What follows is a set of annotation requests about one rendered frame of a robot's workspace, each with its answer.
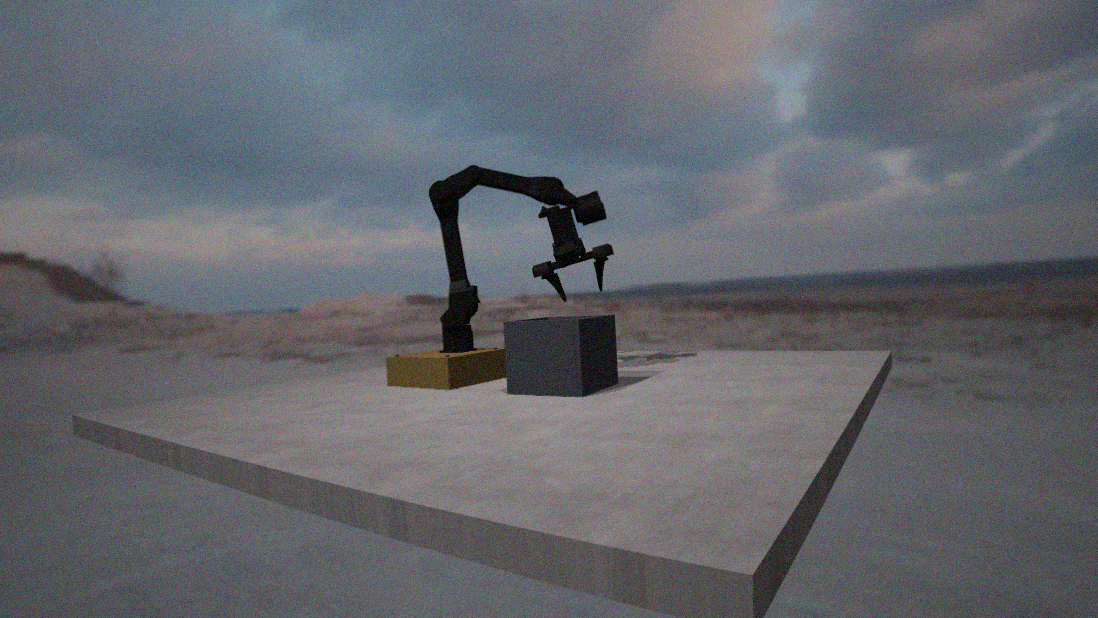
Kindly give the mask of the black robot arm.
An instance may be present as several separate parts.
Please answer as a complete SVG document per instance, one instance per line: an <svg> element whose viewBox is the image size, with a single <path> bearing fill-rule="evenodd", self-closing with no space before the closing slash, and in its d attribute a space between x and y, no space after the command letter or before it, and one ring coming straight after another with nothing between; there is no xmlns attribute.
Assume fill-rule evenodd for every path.
<svg viewBox="0 0 1098 618"><path fill-rule="evenodd" d="M539 218L547 216L552 235L562 231L576 228L571 209L574 210L578 222L583 226L600 220L607 220L606 211L597 191L589 195L575 196L564 189L563 183L554 177L523 177L509 175L471 165L463 171L436 181L429 188L432 205L441 223L442 245L450 279L449 308L440 317L442 324L442 351L439 353L462 353L474 351L473 332L469 324L475 315L480 300L477 286L470 285L458 229L457 215L459 200L475 186L485 186L512 193L522 193L553 207L544 207ZM559 207L559 205L568 207ZM570 206L571 205L571 206ZM579 256L586 252L581 238L573 241L552 244L556 263L560 268L578 263Z"/></svg>

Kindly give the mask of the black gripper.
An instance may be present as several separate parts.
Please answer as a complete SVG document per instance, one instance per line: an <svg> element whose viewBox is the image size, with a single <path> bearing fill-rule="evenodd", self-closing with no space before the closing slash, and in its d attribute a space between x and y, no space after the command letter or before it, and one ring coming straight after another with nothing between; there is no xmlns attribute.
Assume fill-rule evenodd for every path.
<svg viewBox="0 0 1098 618"><path fill-rule="evenodd" d="M576 240L576 239L579 239L576 228L572 228L572 229L569 229L569 231L562 231L562 232L553 234L552 236L553 236L553 240L558 241L559 245L565 244L567 243L565 238L568 238L568 237L571 237L573 239L573 241ZM605 265L605 261L609 260L609 258L607 258L607 256L610 256L614 252L613 252L613 248L612 248L612 246L610 246L609 243L608 244L604 244L604 245L600 245L597 247L594 247L594 248L592 248L592 250L593 251L581 254L581 256L580 256L581 258L580 258L579 262L586 261L586 260L592 259L592 258L594 258L596 260L593 263L595 266L597 281L598 281L598 286L600 286L600 292L601 292L602 291L602 285L603 285L603 270L604 270L604 265ZM534 278L542 276L541 279L542 280L544 279L548 280L554 286L556 291L559 293L559 295L565 302L565 293L564 293L563 286L561 285L559 276L557 273L554 273L554 269L559 269L559 268L560 268L559 265L557 265L556 262L552 263L551 261L544 262L541 265L534 265L533 266L533 276L534 276Z"/></svg>

